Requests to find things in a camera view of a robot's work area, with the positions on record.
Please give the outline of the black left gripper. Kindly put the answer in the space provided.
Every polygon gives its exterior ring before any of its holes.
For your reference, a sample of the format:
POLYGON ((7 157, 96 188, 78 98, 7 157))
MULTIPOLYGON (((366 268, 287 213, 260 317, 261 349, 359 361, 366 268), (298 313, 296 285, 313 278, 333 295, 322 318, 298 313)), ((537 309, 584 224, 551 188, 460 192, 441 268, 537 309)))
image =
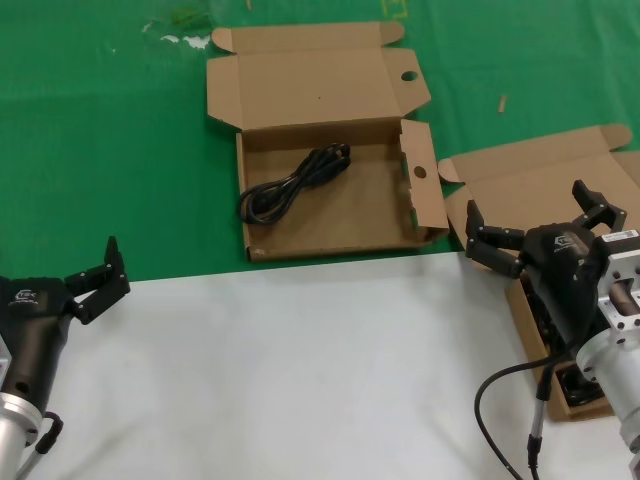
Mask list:
POLYGON ((45 408, 73 315, 88 325, 130 291, 115 236, 108 238, 102 265, 71 275, 64 282, 3 277, 1 338, 11 361, 1 391, 45 408), (72 302, 73 297, 84 294, 87 297, 82 301, 72 302))

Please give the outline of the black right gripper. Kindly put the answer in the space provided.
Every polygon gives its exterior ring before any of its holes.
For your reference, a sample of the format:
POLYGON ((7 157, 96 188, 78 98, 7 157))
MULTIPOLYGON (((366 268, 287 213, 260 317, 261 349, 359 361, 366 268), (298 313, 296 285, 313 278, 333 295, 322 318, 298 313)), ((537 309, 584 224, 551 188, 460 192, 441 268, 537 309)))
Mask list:
POLYGON ((598 266, 589 260, 595 240, 592 229, 604 224, 611 233, 621 232, 626 212, 582 180, 574 182, 572 195, 581 215, 572 222, 532 228, 526 234, 486 225, 476 202, 469 200, 465 255, 509 278, 518 278, 525 264, 533 289, 563 341, 582 346, 601 330, 596 313, 598 266))

